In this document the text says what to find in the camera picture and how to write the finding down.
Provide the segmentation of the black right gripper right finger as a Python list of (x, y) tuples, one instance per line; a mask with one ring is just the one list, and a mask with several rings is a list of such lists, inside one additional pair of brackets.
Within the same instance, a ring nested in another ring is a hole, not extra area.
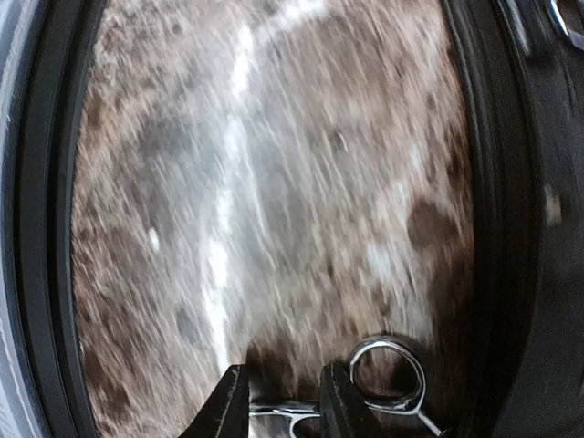
[(379, 421), (340, 362), (330, 362), (322, 369), (319, 407), (322, 437), (384, 436)]

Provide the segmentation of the silver thinning scissors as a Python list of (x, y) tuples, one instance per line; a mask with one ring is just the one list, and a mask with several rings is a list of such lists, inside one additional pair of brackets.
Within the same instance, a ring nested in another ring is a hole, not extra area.
[[(357, 373), (361, 358), (374, 349), (388, 349), (397, 353), (412, 367), (416, 379), (413, 391), (406, 395), (389, 397), (380, 394), (368, 394), (357, 383)], [(427, 395), (427, 378), (422, 361), (414, 352), (412, 340), (401, 336), (377, 335), (363, 339), (356, 345), (347, 359), (349, 379), (364, 397), (365, 405), (373, 412), (397, 416), (416, 417), (434, 437), (442, 437), (447, 430), (439, 426), (424, 412), (423, 404)], [(298, 423), (305, 420), (319, 419), (321, 410), (317, 401), (277, 401), (249, 402), (249, 417), (280, 417), (287, 420), (288, 433), (299, 437), (295, 431)]]

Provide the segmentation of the silver hair cutting scissors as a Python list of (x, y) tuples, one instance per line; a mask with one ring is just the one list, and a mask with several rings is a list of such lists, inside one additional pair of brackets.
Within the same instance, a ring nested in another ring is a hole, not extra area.
[(583, 32), (574, 30), (569, 26), (565, 19), (565, 15), (560, 11), (558, 0), (549, 0), (547, 2), (547, 9), (550, 14), (552, 23), (557, 31), (572, 47), (582, 51), (583, 50)]

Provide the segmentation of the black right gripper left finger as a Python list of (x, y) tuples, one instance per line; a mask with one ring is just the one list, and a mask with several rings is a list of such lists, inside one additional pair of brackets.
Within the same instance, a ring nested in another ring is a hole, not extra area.
[(180, 438), (247, 438), (249, 372), (231, 365)]

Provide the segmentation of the black zippered tool case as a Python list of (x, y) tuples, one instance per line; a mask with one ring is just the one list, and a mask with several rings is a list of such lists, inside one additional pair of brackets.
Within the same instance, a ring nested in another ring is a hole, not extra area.
[[(559, 1), (583, 32), (583, 4)], [(474, 198), (457, 437), (583, 434), (583, 50), (548, 1), (447, 1)]]

